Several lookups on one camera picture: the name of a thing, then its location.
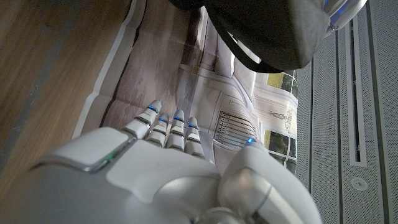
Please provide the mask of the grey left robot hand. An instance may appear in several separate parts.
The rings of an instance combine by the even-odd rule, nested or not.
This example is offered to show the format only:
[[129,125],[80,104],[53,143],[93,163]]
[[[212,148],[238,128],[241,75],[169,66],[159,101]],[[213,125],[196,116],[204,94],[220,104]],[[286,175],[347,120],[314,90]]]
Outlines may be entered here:
[[367,0],[326,0],[323,10],[330,16],[325,37],[344,26],[357,15]]

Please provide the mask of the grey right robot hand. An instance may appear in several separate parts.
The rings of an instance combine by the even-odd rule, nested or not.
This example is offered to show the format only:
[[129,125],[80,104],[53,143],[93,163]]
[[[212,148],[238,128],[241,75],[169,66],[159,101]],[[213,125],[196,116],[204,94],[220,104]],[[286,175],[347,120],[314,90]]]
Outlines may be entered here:
[[41,156],[1,200],[2,223],[320,223],[303,184],[254,139],[224,172],[195,118],[153,101]]

